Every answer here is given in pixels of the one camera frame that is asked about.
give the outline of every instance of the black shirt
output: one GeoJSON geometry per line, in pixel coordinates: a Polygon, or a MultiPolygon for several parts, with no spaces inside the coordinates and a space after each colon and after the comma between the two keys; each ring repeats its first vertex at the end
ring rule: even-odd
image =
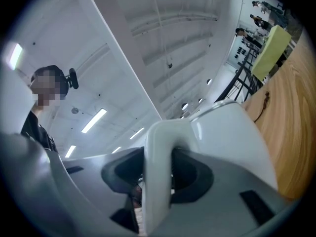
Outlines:
{"type": "Polygon", "coordinates": [[[38,117],[33,112],[30,112],[23,125],[21,134],[33,138],[39,142],[43,148],[50,149],[58,153],[53,137],[51,137],[46,130],[39,125],[38,117]]]}

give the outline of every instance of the person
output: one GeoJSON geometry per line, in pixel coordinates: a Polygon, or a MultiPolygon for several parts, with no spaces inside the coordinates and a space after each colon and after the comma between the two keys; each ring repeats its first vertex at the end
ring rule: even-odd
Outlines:
{"type": "Polygon", "coordinates": [[[256,16],[256,17],[255,17],[255,16],[252,15],[252,14],[250,14],[250,17],[253,19],[254,23],[255,23],[257,26],[261,27],[261,28],[264,29],[264,30],[267,30],[268,32],[271,30],[272,25],[271,25],[269,22],[263,20],[261,17],[259,17],[259,16],[256,16]]]}
{"type": "Polygon", "coordinates": [[[37,95],[37,101],[25,120],[21,134],[58,153],[53,137],[39,124],[38,117],[47,106],[66,97],[69,87],[64,73],[55,65],[39,68],[34,72],[29,88],[37,95]]]}
{"type": "Polygon", "coordinates": [[[259,49],[262,48],[262,45],[258,41],[255,40],[256,37],[254,35],[252,37],[249,33],[246,32],[245,29],[243,29],[243,28],[236,28],[235,31],[236,31],[236,36],[243,36],[248,42],[254,44],[259,49]]]}
{"type": "Polygon", "coordinates": [[[280,10],[279,8],[276,8],[269,4],[268,2],[259,2],[259,1],[252,1],[252,6],[257,6],[263,11],[263,13],[267,10],[273,11],[275,13],[278,13],[280,15],[283,15],[283,11],[280,10]]]}
{"type": "Polygon", "coordinates": [[[283,12],[271,5],[269,6],[269,8],[272,8],[272,10],[270,10],[263,3],[264,2],[252,1],[252,6],[259,7],[261,9],[261,12],[264,14],[267,12],[269,14],[269,22],[271,22],[273,25],[279,25],[282,28],[286,28],[288,25],[288,19],[286,18],[286,16],[283,15],[283,12]]]}

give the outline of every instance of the wooden surface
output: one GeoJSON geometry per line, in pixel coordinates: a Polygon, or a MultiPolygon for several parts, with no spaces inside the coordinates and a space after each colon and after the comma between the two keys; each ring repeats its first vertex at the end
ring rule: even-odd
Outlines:
{"type": "Polygon", "coordinates": [[[270,100],[256,125],[267,143],[279,192],[300,198],[316,168],[316,60],[305,31],[279,71],[243,103],[253,120],[266,91],[270,100]]]}

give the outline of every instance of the black headphones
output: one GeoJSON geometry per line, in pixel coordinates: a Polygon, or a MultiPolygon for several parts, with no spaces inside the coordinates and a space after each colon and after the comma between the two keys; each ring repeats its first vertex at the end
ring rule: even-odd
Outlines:
{"type": "Polygon", "coordinates": [[[65,76],[63,71],[56,65],[51,65],[37,69],[31,78],[31,82],[34,81],[35,77],[42,75],[44,71],[53,71],[55,80],[60,82],[60,95],[62,99],[64,99],[68,94],[69,88],[73,87],[74,89],[78,89],[79,87],[77,74],[74,69],[69,69],[69,75],[65,76]]]}

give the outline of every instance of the ceiling light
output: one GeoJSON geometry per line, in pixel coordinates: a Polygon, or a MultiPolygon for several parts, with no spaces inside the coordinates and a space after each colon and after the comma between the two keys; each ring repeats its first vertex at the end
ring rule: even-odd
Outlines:
{"type": "Polygon", "coordinates": [[[185,104],[182,104],[182,110],[184,111],[187,107],[189,106],[189,104],[185,103],[185,104]]]}
{"type": "Polygon", "coordinates": [[[117,150],[119,150],[121,147],[118,147],[117,149],[115,149],[112,154],[114,154],[117,150]]]}
{"type": "Polygon", "coordinates": [[[68,152],[66,153],[65,158],[69,158],[69,156],[71,155],[71,153],[73,152],[73,150],[75,150],[76,146],[75,145],[71,145],[68,152]]]}
{"type": "Polygon", "coordinates": [[[144,128],[140,129],[137,133],[135,133],[132,137],[130,137],[129,139],[131,140],[132,138],[134,138],[137,134],[139,134],[142,130],[144,130],[144,128]]]}
{"type": "Polygon", "coordinates": [[[16,63],[18,62],[21,52],[22,52],[22,47],[19,44],[16,44],[10,58],[10,66],[12,70],[15,70],[15,66],[16,66],[16,63]]]}
{"type": "Polygon", "coordinates": [[[106,110],[101,109],[93,118],[90,120],[90,122],[84,127],[84,129],[81,131],[82,133],[87,133],[87,131],[90,130],[90,128],[105,114],[107,113],[106,110]]]}

